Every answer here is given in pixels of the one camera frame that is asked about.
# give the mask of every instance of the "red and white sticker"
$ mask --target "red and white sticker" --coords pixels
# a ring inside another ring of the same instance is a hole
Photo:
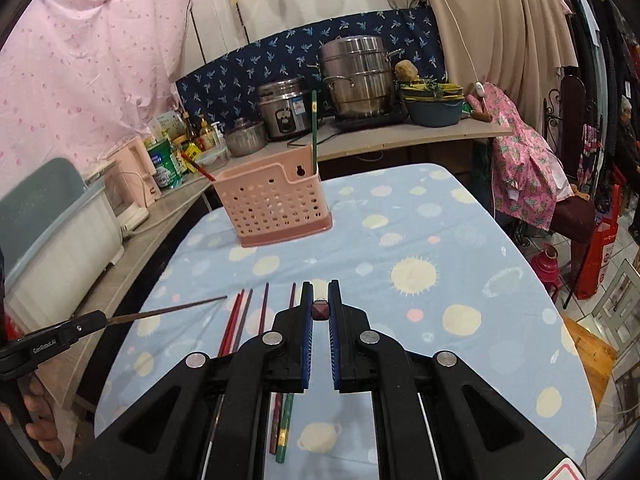
[[[570,458],[565,458],[544,480],[584,480],[584,476]]]

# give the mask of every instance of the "pink basket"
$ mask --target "pink basket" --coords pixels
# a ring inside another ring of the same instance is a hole
[[[222,171],[214,186],[242,247],[319,233],[333,225],[311,146]]]

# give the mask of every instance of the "metal pivot bolt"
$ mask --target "metal pivot bolt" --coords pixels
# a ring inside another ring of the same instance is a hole
[[[455,356],[455,354],[452,354],[451,352],[440,352],[436,357],[436,359],[439,362],[439,364],[447,367],[453,366],[458,362],[458,358]]]
[[[191,354],[187,356],[187,366],[189,368],[200,368],[207,362],[207,358],[204,354]]]
[[[262,342],[265,345],[279,345],[282,343],[282,334],[280,332],[267,332],[262,336]]]
[[[374,332],[373,330],[365,330],[360,334],[360,341],[367,345],[375,345],[378,341],[380,341],[380,334],[378,332]]]

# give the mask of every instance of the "tablecloth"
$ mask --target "tablecloth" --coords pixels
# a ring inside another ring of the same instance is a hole
[[[287,308],[291,285],[345,304],[404,348],[448,349],[580,463],[595,432],[593,398],[574,343],[529,264],[491,216],[443,168],[416,164],[323,183],[334,226],[245,249],[225,211],[181,242],[142,311],[221,294],[229,299],[134,323],[95,418],[100,434],[190,352],[216,356],[236,293],[254,289],[242,341]],[[267,455],[266,479],[377,479],[370,394],[333,390],[328,326],[314,324],[311,381],[296,395],[286,462]]]

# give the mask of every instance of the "pink dot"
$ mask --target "pink dot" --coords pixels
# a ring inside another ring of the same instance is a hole
[[[417,323],[424,317],[423,312],[419,308],[412,308],[406,313],[406,318],[409,321]]]

